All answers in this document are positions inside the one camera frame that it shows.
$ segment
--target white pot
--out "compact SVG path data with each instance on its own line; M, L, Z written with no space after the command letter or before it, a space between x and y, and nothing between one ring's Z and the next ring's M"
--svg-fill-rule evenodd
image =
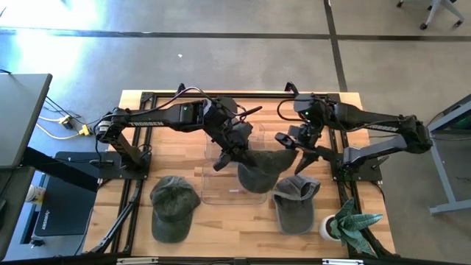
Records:
M327 232L327 221L330 218L333 218L335 215L330 215L325 217L322 222L321 226L319 227L319 233L321 234L321 237L327 241L334 241L334 242L340 242L340 239L333 238L329 233Z

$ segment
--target desk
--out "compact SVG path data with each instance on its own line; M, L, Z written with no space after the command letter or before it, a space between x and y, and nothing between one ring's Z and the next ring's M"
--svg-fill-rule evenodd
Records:
M123 91L119 107L138 109L143 91ZM340 93L341 101L361 108L358 93ZM168 99L159 99L161 105ZM175 103L193 99L178 99ZM240 105L250 109L263 105L263 109L248 116L247 121L261 123L265 129L265 139L274 141L278 132L287 132L290 124L277 116L276 107L280 99L237 99ZM296 118L292 103L281 107L285 116ZM123 131L129 142L134 129ZM359 130L348 134L351 146L369 144L368 132ZM325 130L318 145L330 146ZM154 128L151 145L152 164L149 177L144 181L140 201L138 221L135 229L133 256L177 256L177 257L253 257L253 258L346 258L346 247L340 243L327 242L319 235L319 223L324 217L335 214L340 209L337 185L331 180L330 166L326 161L310 165L302 174L320 180L321 188L314 197L315 224L313 230L302 236L286 236L280 233L275 214L275 206L270 199L261 205L207 205L202 203L194 212L193 224L188 238L179 244L163 244L152 237L152 203L149 193L155 183L166 175L184 177L200 192L202 188L202 164L205 163L206 138L203 131L193 133L175 132L169 128ZM293 166L281 177L288 177L294 172L301 154ZM95 247L114 222L121 197L123 180L111 180L99 189L84 251ZM361 208L364 213L382 213L384 217L371 231L390 252L394 252L391 231L385 205L378 188L371 183L358 183ZM120 246L127 237L127 223L124 223Z

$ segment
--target white cable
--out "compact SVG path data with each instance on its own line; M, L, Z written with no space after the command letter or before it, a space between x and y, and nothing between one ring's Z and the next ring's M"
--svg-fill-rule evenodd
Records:
M56 122L60 121L60 119L50 119L50 118L41 117L41 116L39 116L39 119L43 119L44 121L56 121Z
M36 124L36 126L39 127L39 129L41 129L42 131L44 131L47 135L51 136L52 138L54 139L57 139L57 140L68 140L68 139L72 139L72 138L76 138L76 137L79 137L80 134L76 134L76 135L72 135L72 136L68 136L68 137L57 137L57 136L54 136L52 135L51 133L49 133L46 129L44 129L42 126L40 126L39 124Z

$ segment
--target snake plant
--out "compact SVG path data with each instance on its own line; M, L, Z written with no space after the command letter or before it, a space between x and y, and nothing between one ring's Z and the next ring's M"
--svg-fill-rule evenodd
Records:
M360 230L379 221L382 214L353 214L355 201L349 199L330 223L332 234L341 240L342 245L350 244L359 252L374 255L368 241L361 235Z

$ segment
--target potted plant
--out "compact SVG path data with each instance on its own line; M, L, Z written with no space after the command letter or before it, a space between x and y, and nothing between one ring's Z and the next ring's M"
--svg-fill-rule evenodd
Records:
M328 241L341 241L342 245L348 243L359 252L374 255L360 230L373 225L383 215L352 214L354 206L355 200L349 199L336 215L325 217L319 229L321 237Z

